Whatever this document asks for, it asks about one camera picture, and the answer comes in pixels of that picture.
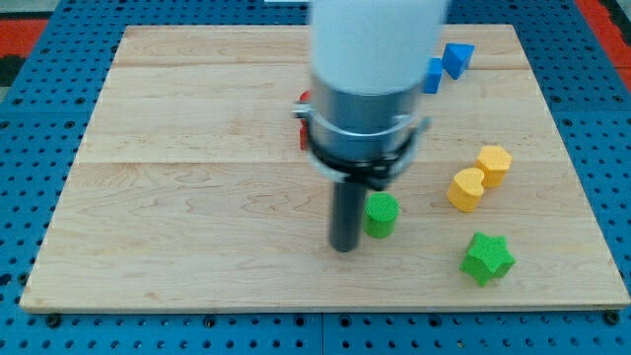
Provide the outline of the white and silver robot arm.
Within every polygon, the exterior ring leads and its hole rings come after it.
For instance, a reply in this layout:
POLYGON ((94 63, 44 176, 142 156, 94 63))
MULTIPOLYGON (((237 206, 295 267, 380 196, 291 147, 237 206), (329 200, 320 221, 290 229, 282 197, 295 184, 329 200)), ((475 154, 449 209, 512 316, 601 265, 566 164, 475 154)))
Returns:
POLYGON ((418 99, 447 0, 314 0, 310 157, 337 183, 383 190, 411 163, 427 120, 418 99))

